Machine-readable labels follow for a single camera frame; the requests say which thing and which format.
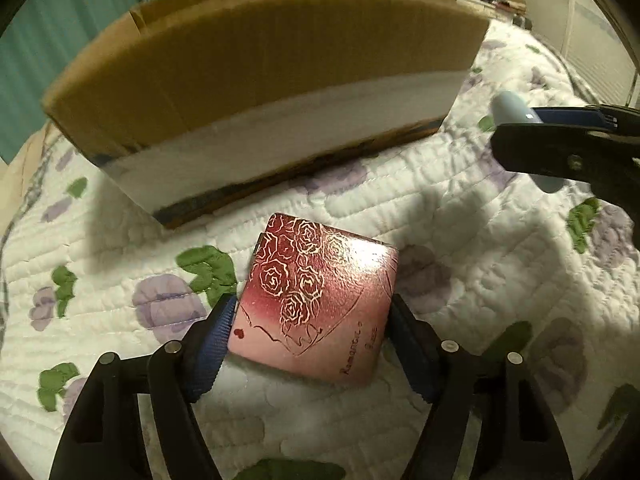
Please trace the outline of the pink rose compact mirror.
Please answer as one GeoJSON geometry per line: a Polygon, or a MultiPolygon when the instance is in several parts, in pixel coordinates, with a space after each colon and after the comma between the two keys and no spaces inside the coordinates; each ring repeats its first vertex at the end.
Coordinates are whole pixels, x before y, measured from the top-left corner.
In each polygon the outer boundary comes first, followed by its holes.
{"type": "Polygon", "coordinates": [[[294,375],[367,385],[397,268],[393,246],[277,212],[258,238],[228,349],[294,375]]]}

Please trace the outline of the white floral quilt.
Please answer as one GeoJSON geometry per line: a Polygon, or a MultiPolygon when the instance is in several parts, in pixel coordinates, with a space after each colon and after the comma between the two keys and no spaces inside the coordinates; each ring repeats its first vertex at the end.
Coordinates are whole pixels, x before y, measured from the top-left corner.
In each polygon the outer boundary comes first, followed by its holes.
{"type": "Polygon", "coordinates": [[[588,88],[530,32],[495,22],[436,136],[280,185],[212,220],[163,230],[55,130],[3,242],[8,318],[1,432],[47,478],[66,418],[98,357],[147,354],[175,320],[205,312],[213,282],[244,285],[277,211],[398,248],[398,292],[473,353],[500,336],[524,358],[576,477],[618,428],[615,390],[639,381],[639,254],[632,224],[582,183],[546,194],[492,158],[489,101],[584,105],[588,88]]]}

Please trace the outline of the brown cardboard box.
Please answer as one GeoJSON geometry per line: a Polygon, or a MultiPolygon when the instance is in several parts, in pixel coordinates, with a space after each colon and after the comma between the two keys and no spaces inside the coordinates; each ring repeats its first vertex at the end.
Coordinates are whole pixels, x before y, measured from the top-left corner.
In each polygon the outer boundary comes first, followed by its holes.
{"type": "Polygon", "coordinates": [[[457,0],[151,0],[42,106],[168,229],[435,133],[486,36],[457,0]]]}

